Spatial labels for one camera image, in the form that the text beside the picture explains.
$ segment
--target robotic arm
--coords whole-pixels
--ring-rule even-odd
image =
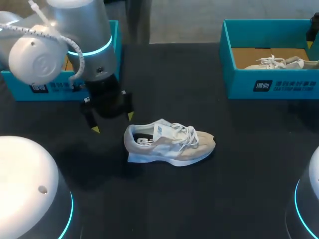
[[[0,69],[10,70],[28,85],[43,85],[61,71],[67,54],[75,75],[81,77],[90,98],[81,104],[91,128],[96,126],[90,111],[103,118],[126,112],[132,115],[131,95],[120,90],[114,72],[116,56],[109,21],[102,0],[46,0],[48,6],[25,19],[0,12]]]

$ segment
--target white sneaker in box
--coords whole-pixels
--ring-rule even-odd
[[[206,158],[215,148],[214,136],[163,119],[147,125],[130,125],[124,134],[128,162],[165,161],[187,166]]]
[[[319,68],[318,61],[305,61],[298,56],[288,59],[275,58],[274,55],[268,58],[261,58],[259,65],[251,65],[245,70],[264,70],[264,69],[317,69]]]

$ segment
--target shoe tongue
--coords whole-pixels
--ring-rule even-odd
[[[305,63],[302,59],[294,61],[286,65],[286,69],[302,69]]]
[[[172,140],[183,140],[187,138],[187,135],[183,131],[179,131],[178,133],[176,133],[176,128],[172,128],[169,125],[155,123],[153,141],[157,141],[160,137],[165,137]]]

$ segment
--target shoe heel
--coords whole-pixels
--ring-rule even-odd
[[[129,158],[128,158],[129,163],[150,163],[154,161],[156,161],[156,159],[153,156],[129,153]]]

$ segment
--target white shoelace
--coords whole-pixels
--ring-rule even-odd
[[[275,58],[272,54],[271,57],[261,58],[257,61],[260,61],[262,65],[266,66],[266,69],[275,69],[278,67],[286,68],[286,61],[283,58]]]
[[[182,143],[182,147],[179,149],[180,151],[186,146],[198,145],[198,143],[199,143],[198,135],[197,135],[196,130],[194,129],[193,126],[185,127],[182,124],[173,123],[171,125],[171,127],[176,128],[176,131],[174,132],[174,138],[177,138],[177,134],[180,131],[183,131],[186,133],[186,139],[176,140],[176,141],[172,142],[174,144]]]

